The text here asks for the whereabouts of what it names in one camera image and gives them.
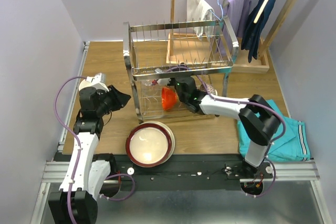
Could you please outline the orange bowl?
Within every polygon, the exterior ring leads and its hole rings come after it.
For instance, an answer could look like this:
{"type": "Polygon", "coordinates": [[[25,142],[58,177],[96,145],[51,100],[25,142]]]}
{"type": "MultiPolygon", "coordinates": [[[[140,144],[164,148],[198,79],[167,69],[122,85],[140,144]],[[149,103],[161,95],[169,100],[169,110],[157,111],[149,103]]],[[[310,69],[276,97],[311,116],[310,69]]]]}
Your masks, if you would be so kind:
{"type": "Polygon", "coordinates": [[[161,102],[164,111],[171,110],[177,103],[178,96],[176,92],[169,88],[163,87],[161,90],[161,102]]]}

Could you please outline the patterned small bowl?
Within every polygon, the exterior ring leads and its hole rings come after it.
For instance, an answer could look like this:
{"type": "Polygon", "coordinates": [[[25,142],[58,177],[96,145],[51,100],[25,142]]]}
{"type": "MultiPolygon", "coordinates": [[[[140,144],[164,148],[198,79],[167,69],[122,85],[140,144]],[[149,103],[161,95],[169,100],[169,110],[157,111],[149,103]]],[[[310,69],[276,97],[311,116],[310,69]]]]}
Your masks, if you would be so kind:
{"type": "Polygon", "coordinates": [[[204,94],[210,93],[211,95],[218,95],[217,90],[213,87],[212,84],[208,84],[208,83],[202,84],[201,83],[198,87],[198,90],[204,94]]]}

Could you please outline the metal two-tier dish rack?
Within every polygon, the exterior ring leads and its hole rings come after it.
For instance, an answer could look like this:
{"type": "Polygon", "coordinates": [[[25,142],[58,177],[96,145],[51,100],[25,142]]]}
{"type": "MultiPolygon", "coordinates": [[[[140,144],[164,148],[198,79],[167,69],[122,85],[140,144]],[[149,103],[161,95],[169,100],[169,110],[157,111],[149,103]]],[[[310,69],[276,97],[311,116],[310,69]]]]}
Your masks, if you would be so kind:
{"type": "MultiPolygon", "coordinates": [[[[194,33],[195,26],[214,26],[212,35],[220,35],[225,39],[219,40],[219,51],[225,55],[225,51],[232,51],[233,44],[237,43],[232,25],[228,17],[223,20],[210,20],[201,22],[178,22],[152,25],[135,25],[123,23],[123,58],[127,74],[130,80],[134,107],[140,123],[146,120],[166,117],[188,115],[189,113],[181,103],[174,106],[171,112],[165,112],[161,102],[161,86],[159,95],[154,97],[143,96],[142,80],[166,80],[174,77],[199,76],[203,81],[211,82],[211,75],[224,74],[222,95],[227,95],[228,77],[225,69],[188,67],[185,63],[180,65],[166,62],[167,39],[171,30],[175,33],[194,33]]],[[[210,39],[205,35],[198,40],[210,39]]],[[[232,66],[233,60],[224,56],[225,65],[232,66]]]]}

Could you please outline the clear plastic cup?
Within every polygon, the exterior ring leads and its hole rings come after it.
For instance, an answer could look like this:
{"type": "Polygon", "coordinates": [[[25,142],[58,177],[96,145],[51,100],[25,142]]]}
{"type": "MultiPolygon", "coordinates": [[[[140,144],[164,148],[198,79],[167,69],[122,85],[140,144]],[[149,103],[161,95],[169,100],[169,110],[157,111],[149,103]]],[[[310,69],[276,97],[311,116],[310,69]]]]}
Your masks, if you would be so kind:
{"type": "Polygon", "coordinates": [[[157,84],[156,80],[142,80],[142,93],[146,97],[154,97],[159,95],[160,86],[157,84]]]}

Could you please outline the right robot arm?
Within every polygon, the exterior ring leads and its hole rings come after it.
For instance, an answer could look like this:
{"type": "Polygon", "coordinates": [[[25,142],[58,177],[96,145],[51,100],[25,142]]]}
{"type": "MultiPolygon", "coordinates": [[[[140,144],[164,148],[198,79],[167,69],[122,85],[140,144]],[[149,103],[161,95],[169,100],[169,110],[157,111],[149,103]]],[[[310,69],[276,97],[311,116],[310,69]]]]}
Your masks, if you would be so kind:
{"type": "Polygon", "coordinates": [[[202,84],[204,90],[197,88],[192,77],[172,78],[168,85],[174,87],[179,101],[190,112],[222,115],[240,121],[250,143],[238,173],[249,178],[259,174],[260,166],[274,141],[273,135],[281,124],[283,130],[286,129],[281,116],[262,96],[253,95],[249,99],[220,97],[211,94],[205,84],[202,84]]]}

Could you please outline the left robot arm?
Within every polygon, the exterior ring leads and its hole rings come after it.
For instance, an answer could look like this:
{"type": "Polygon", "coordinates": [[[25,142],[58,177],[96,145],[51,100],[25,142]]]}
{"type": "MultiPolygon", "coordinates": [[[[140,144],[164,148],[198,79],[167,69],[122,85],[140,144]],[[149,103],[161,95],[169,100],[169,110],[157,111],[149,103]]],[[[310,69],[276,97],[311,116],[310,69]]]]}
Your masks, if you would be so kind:
{"type": "Polygon", "coordinates": [[[118,177],[112,154],[98,154],[95,149],[103,130],[103,117],[125,107],[130,95],[103,83],[81,84],[80,110],[73,129],[74,146],[66,175],[48,204],[55,223],[95,223],[97,200],[103,182],[118,177]]]}

